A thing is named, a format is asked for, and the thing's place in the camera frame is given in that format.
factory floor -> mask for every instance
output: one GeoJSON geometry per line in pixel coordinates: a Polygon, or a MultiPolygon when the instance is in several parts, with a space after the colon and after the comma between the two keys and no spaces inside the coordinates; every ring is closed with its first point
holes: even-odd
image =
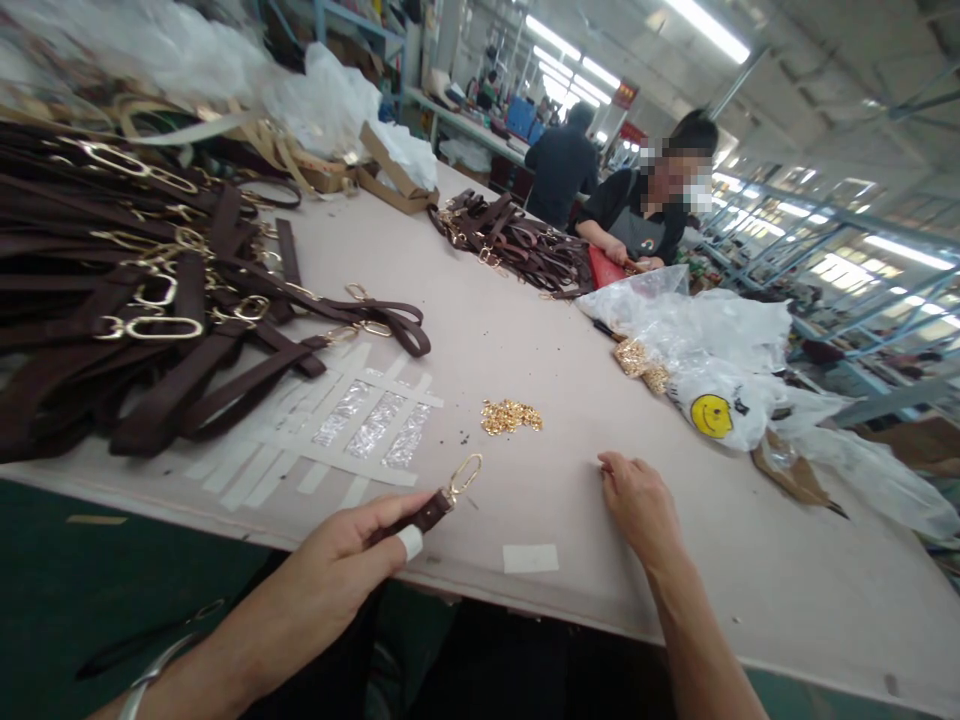
{"type": "MultiPolygon", "coordinates": [[[[164,645],[75,681],[93,652],[236,595],[269,554],[12,482],[0,482],[0,513],[7,528],[0,549],[0,637],[7,658],[0,673],[0,717],[85,717],[121,693],[164,645]]],[[[406,669],[405,688],[396,693],[415,695],[455,613],[455,606],[399,583],[388,588],[380,636],[406,669]]],[[[210,629],[220,619],[222,613],[215,613],[196,629],[210,629]]],[[[749,675],[771,720],[929,717],[770,673],[749,675]]]]}

gray apron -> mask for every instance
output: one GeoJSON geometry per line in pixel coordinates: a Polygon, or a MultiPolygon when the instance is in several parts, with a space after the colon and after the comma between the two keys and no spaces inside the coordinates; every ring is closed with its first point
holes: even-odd
{"type": "Polygon", "coordinates": [[[663,244],[665,225],[650,222],[630,212],[630,196],[637,182],[636,171],[630,173],[630,187],[627,188],[627,204],[607,231],[627,248],[627,254],[634,260],[638,257],[651,257],[663,244]]]}

smiley face sticker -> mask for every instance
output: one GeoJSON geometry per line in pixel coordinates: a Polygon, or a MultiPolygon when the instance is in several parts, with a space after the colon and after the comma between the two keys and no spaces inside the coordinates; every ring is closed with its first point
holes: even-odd
{"type": "Polygon", "coordinates": [[[730,403],[719,395],[701,395],[690,405],[690,420],[707,437],[721,440],[733,430],[730,403]]]}

metal bangle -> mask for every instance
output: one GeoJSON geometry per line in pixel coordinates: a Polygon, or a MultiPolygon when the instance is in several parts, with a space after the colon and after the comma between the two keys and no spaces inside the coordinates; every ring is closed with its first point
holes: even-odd
{"type": "Polygon", "coordinates": [[[160,653],[157,659],[147,666],[143,674],[133,681],[133,685],[130,686],[130,694],[127,696],[127,701],[123,704],[123,709],[117,716],[117,720],[134,720],[137,717],[137,711],[140,709],[140,702],[143,700],[144,693],[147,692],[147,688],[153,681],[160,677],[160,673],[163,672],[166,664],[184,648],[193,647],[200,642],[203,636],[204,633],[190,633],[160,653]]]}

blue container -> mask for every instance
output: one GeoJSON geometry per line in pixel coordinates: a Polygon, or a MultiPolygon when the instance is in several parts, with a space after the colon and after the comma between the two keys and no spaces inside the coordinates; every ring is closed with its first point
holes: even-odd
{"type": "Polygon", "coordinates": [[[537,118],[537,106],[531,105],[521,97],[515,97],[507,110],[507,130],[526,139],[530,127],[537,118]]]}
{"type": "Polygon", "coordinates": [[[537,144],[537,140],[539,140],[540,137],[541,137],[541,136],[543,135],[543,133],[545,133],[545,132],[546,132],[546,129],[543,127],[543,123],[540,122],[539,120],[537,120],[537,121],[533,124],[533,127],[530,128],[530,138],[529,138],[530,144],[531,144],[531,145],[536,145],[536,144],[537,144]]]}

